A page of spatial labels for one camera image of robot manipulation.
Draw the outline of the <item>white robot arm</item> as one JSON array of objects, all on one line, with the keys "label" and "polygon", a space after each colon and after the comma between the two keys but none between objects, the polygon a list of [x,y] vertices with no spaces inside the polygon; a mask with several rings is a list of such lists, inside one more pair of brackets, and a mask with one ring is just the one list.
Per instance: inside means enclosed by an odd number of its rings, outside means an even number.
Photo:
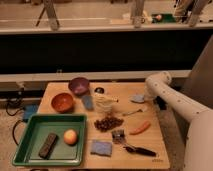
[{"label": "white robot arm", "polygon": [[145,99],[159,96],[190,123],[183,171],[213,171],[213,109],[174,90],[171,81],[168,71],[148,76]]}]

